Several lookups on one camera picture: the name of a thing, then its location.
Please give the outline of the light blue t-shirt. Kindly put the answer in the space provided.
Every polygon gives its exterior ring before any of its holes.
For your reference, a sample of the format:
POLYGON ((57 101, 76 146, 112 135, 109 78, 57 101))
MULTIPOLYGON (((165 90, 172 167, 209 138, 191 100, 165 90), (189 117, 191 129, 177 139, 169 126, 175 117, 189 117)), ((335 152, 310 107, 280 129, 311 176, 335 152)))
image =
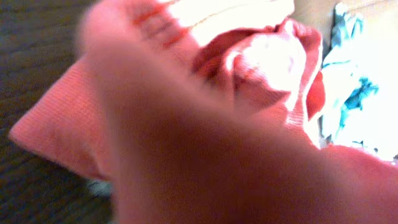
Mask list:
POLYGON ((397 1, 335 6, 322 136, 397 162, 397 1))

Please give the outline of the red t-shirt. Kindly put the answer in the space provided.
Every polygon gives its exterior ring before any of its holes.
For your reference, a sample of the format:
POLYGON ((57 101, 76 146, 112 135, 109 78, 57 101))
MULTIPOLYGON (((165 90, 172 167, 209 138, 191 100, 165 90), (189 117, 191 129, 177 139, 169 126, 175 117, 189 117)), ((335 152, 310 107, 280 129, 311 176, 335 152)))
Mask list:
POLYGON ((322 36, 293 1, 98 1, 10 130, 112 183, 119 223, 396 223, 397 167, 317 146, 322 36))

